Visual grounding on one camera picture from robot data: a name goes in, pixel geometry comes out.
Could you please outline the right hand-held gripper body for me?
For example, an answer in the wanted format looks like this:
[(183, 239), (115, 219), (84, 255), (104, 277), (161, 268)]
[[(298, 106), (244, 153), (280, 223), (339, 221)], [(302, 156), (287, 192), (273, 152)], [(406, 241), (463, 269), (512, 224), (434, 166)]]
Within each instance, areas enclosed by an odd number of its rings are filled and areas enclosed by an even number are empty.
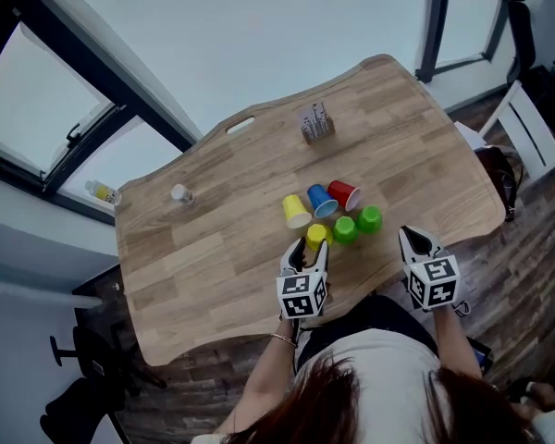
[(431, 310), (457, 299), (459, 268), (454, 255), (403, 266), (407, 289), (419, 307)]

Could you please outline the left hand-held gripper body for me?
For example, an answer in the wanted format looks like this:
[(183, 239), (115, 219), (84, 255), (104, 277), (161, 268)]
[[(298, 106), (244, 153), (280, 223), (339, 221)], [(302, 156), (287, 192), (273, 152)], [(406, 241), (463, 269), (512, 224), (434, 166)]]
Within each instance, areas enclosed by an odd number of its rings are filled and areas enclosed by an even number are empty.
[(278, 277), (276, 284), (277, 299), (283, 318), (303, 319), (322, 314), (327, 299), (325, 271)]

